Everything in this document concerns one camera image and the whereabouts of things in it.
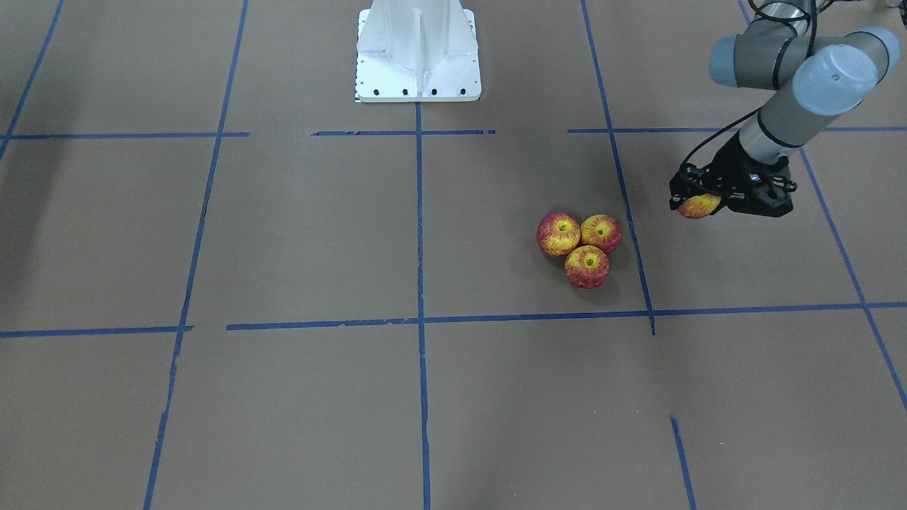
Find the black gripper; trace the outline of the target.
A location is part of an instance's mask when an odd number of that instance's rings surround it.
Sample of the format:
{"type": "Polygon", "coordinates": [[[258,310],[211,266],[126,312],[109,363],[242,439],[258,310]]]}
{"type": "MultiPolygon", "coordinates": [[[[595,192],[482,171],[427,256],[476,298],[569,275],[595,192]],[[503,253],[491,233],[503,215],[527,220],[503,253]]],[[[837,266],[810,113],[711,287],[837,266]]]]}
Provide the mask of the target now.
{"type": "Polygon", "coordinates": [[[797,183],[791,179],[789,159],[782,155],[764,164],[745,151],[738,135],[732,136],[709,164],[697,167],[685,161],[670,179],[668,206],[677,212],[684,200],[701,194],[721,197],[721,207],[731,212],[781,217],[794,209],[791,195],[797,183]]]}

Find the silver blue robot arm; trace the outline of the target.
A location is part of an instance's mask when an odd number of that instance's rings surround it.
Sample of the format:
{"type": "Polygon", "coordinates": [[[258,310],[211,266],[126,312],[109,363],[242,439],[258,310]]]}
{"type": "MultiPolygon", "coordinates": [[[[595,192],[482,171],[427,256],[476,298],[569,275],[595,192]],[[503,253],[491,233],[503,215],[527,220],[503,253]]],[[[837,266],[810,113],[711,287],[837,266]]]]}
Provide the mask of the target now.
{"type": "Polygon", "coordinates": [[[709,72],[714,83],[772,96],[735,121],[738,131],[709,164],[684,159],[678,166],[668,205],[689,219],[723,208],[764,217],[790,213],[798,188],[790,156],[859,106],[901,58],[897,36],[884,27],[821,38],[817,1],[751,6],[754,17],[745,31],[715,44],[709,72]]]}

